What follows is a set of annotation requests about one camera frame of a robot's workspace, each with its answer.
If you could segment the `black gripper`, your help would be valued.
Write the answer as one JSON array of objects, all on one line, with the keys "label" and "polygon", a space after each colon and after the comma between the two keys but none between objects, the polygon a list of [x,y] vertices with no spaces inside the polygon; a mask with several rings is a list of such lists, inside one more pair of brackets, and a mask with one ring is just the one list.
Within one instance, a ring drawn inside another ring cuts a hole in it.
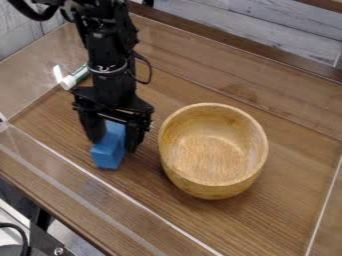
[{"label": "black gripper", "polygon": [[134,92],[128,92],[118,99],[105,103],[94,96],[93,87],[77,87],[70,90],[74,101],[72,108],[77,112],[86,138],[97,143],[105,135],[105,120],[125,126],[125,149],[136,151],[149,131],[153,107]]}]

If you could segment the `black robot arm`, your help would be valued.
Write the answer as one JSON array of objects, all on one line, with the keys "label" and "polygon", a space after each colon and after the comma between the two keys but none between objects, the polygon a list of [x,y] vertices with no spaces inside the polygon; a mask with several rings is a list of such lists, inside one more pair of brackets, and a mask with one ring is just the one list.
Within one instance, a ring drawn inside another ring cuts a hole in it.
[{"label": "black robot arm", "polygon": [[134,51],[137,28],[129,17],[128,0],[7,0],[29,19],[46,21],[60,13],[73,23],[86,50],[89,86],[74,85],[73,110],[90,142],[106,133],[105,123],[124,126],[125,150],[133,152],[150,129],[153,106],[137,95],[136,85],[146,84],[136,76]]}]

